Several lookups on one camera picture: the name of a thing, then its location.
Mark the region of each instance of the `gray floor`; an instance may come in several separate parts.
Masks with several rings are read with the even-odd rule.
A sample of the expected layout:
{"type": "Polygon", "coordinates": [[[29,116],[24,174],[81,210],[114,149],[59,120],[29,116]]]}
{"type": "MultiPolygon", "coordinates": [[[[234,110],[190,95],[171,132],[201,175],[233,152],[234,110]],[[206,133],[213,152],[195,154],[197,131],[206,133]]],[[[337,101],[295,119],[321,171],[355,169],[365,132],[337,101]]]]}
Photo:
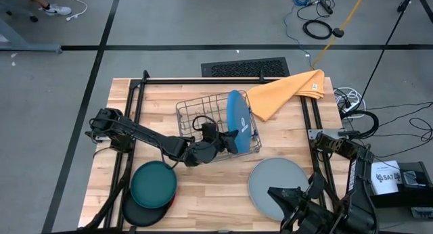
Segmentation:
{"type": "MultiPolygon", "coordinates": [[[[112,0],[84,0],[89,4],[85,15],[67,22],[64,17],[47,17],[37,5],[14,0],[34,9],[36,24],[27,17],[7,17],[23,37],[34,42],[63,45],[98,45],[112,0]]],[[[82,7],[72,0],[50,0],[82,7]]],[[[356,0],[335,0],[335,14],[327,19],[339,26],[356,0]]],[[[398,17],[402,0],[364,0],[347,26],[338,44],[381,45],[386,41],[398,17]]],[[[108,39],[109,45],[197,45],[197,44],[294,44],[284,34],[283,17],[291,8],[290,0],[120,0],[108,39]]],[[[315,11],[305,10],[313,16],[315,11]]],[[[288,32],[303,44],[326,44],[309,38],[301,31],[296,13],[288,17],[288,32]]],[[[392,44],[433,44],[433,24],[418,0],[413,0],[396,30],[392,44]]],[[[316,57],[319,51],[310,51],[316,57]]],[[[0,161],[0,233],[39,233],[51,201],[55,183],[66,153],[76,115],[83,98],[96,51],[51,53],[0,53],[0,125],[2,161],[0,161]]],[[[380,51],[328,51],[317,68],[332,78],[335,87],[363,90],[380,51]]],[[[201,76],[200,64],[266,57],[287,59],[290,72],[308,70],[307,60],[299,50],[223,51],[106,51],[92,93],[86,121],[104,107],[114,77],[140,77],[144,69],[153,77],[201,76]]],[[[368,107],[399,103],[432,101],[431,57],[433,51],[386,51],[366,95],[368,107]]],[[[376,111],[381,122],[410,112],[413,108],[376,111]]],[[[431,109],[414,116],[430,123],[431,109]]],[[[409,118],[384,126],[378,134],[409,131],[420,134],[408,123],[409,118]]],[[[353,122],[362,130],[367,119],[353,122]]],[[[56,218],[54,231],[72,230],[78,223],[95,146],[81,137],[56,218]]],[[[366,140],[377,155],[386,155],[419,143],[412,138],[366,140]]],[[[401,162],[424,161],[433,174],[431,146],[426,145],[391,159],[401,162]]],[[[406,222],[389,230],[428,233],[429,222],[415,222],[407,210],[380,211],[382,227],[406,222]]]]}

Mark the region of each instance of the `blue frisbee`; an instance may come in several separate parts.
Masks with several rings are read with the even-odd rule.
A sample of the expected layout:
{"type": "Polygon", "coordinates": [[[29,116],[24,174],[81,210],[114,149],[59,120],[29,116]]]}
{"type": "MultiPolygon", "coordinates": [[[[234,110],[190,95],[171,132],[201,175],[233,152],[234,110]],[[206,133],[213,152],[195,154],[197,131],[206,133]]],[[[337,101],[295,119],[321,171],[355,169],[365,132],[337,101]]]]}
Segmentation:
{"type": "Polygon", "coordinates": [[[173,169],[161,161],[140,166],[131,181],[131,195],[144,208],[160,208],[176,193],[177,178],[173,169]]]}
{"type": "Polygon", "coordinates": [[[227,98],[227,127],[229,131],[238,130],[235,138],[237,152],[248,153],[251,142],[250,110],[244,96],[236,90],[230,92],[227,98]]]}

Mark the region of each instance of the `person's leg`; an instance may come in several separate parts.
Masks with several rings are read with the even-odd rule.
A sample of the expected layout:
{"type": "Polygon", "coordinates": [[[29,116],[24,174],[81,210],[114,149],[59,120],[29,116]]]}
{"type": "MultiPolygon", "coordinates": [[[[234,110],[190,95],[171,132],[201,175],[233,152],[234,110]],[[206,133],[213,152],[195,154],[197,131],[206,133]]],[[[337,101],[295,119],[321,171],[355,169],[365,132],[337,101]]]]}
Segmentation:
{"type": "Polygon", "coordinates": [[[60,7],[57,5],[51,5],[46,0],[33,0],[39,3],[39,5],[42,6],[42,9],[45,11],[45,13],[49,16],[53,15],[69,15],[72,10],[69,7],[60,7]]]}

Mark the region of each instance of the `gray plate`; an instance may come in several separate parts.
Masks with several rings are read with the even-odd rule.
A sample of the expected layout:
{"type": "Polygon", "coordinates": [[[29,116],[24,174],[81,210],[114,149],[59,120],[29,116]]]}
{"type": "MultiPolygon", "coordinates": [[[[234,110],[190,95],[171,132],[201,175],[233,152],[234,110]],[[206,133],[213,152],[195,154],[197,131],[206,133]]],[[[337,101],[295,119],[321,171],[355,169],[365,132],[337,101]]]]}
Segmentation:
{"type": "Polygon", "coordinates": [[[297,188],[305,191],[309,186],[304,171],[295,163],[285,158],[262,160],[254,167],[248,181],[248,191],[252,203],[265,216],[281,221],[283,210],[269,196],[269,187],[297,188]]]}

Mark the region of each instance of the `white cable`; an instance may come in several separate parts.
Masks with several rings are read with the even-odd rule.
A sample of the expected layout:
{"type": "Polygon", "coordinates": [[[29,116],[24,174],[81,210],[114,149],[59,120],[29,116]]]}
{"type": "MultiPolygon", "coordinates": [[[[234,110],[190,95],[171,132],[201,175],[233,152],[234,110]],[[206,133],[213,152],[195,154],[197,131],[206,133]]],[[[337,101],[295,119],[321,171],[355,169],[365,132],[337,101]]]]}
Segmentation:
{"type": "MultiPolygon", "coordinates": [[[[346,94],[348,100],[350,101],[350,107],[349,107],[349,108],[343,108],[343,110],[344,110],[345,112],[351,111],[355,106],[357,106],[357,105],[360,103],[360,100],[361,100],[361,98],[362,98],[362,95],[361,95],[360,93],[358,93],[358,91],[356,91],[355,89],[350,88],[350,87],[341,87],[341,88],[337,88],[337,89],[341,90],[343,93],[345,93],[345,90],[349,90],[349,92],[348,92],[348,93],[345,93],[345,94],[346,94]]],[[[337,104],[338,104],[338,102],[340,102],[341,100],[344,100],[344,96],[343,96],[343,95],[336,96],[336,102],[337,102],[337,104]]],[[[364,99],[363,99],[362,103],[363,103],[363,105],[364,105],[363,110],[365,111],[365,108],[367,108],[367,106],[366,106],[366,104],[365,104],[365,100],[364,100],[364,99]]],[[[361,118],[361,117],[363,117],[363,116],[364,116],[364,114],[362,114],[362,115],[360,115],[360,116],[348,116],[347,119],[361,118]]]]}
{"type": "Polygon", "coordinates": [[[80,0],[75,0],[75,1],[78,1],[79,3],[82,3],[85,6],[85,8],[84,8],[84,10],[81,13],[74,14],[74,15],[72,15],[70,17],[67,17],[66,18],[67,21],[69,21],[69,20],[71,20],[73,18],[78,18],[81,14],[84,14],[87,11],[87,4],[84,1],[80,1],[80,0]]]}

